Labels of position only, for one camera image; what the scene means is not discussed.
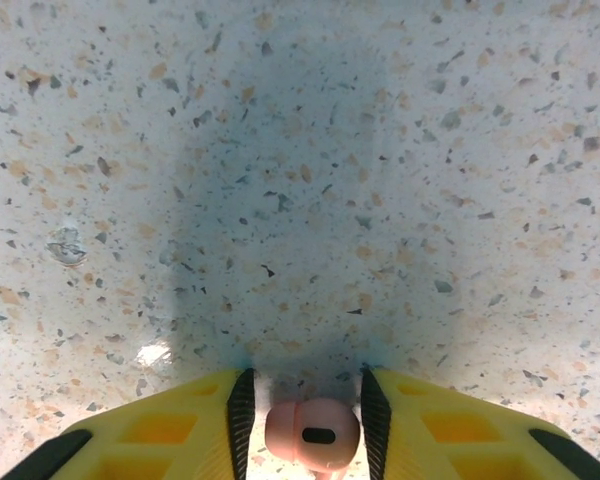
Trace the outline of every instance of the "pink object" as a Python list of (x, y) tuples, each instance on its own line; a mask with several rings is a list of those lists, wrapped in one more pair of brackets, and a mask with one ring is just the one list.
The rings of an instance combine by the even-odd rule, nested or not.
[(344, 478), (360, 442), (360, 423), (346, 405), (329, 398), (286, 402), (267, 415), (264, 434), (269, 451), (299, 461), (318, 480)]

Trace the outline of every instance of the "black rubber edge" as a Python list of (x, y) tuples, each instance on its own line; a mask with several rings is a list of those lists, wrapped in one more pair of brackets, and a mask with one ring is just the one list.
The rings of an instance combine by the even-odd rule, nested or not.
[(573, 440), (541, 428), (529, 434), (579, 480), (600, 480), (600, 462)]
[(362, 370), (360, 407), (364, 440), (367, 445), (369, 479), (383, 480), (389, 447), (391, 405), (371, 370)]
[(47, 440), (2, 477), (2, 480), (50, 480), (91, 437), (93, 434), (89, 430), (74, 430)]
[(249, 368), (236, 380), (227, 401), (227, 424), (233, 477), (246, 480), (249, 463), (249, 437), (256, 418), (254, 370)]

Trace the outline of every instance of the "terrazzo floor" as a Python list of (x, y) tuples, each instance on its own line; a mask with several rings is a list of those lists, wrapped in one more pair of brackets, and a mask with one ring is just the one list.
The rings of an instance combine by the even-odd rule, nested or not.
[[(600, 459), (600, 0), (0, 0), (0, 474), (211, 371), (264, 412), (363, 362)], [(250, 478), (309, 478), (261, 433)]]

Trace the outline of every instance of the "yellow plastic part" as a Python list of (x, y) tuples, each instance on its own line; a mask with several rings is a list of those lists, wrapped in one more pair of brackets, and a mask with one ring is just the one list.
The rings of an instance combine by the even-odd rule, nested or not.
[(543, 420), (388, 370), (374, 370), (391, 406), (384, 480), (578, 480), (529, 435)]
[(227, 400), (242, 370), (209, 375), (96, 415), (93, 438), (53, 480), (234, 480)]

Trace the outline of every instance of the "speckled floor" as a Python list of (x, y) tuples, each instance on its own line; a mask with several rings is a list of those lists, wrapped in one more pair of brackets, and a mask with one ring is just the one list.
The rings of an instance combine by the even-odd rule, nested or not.
[(600, 0), (557, 2), (0, 0), (0, 473), (249, 363), (600, 458)]

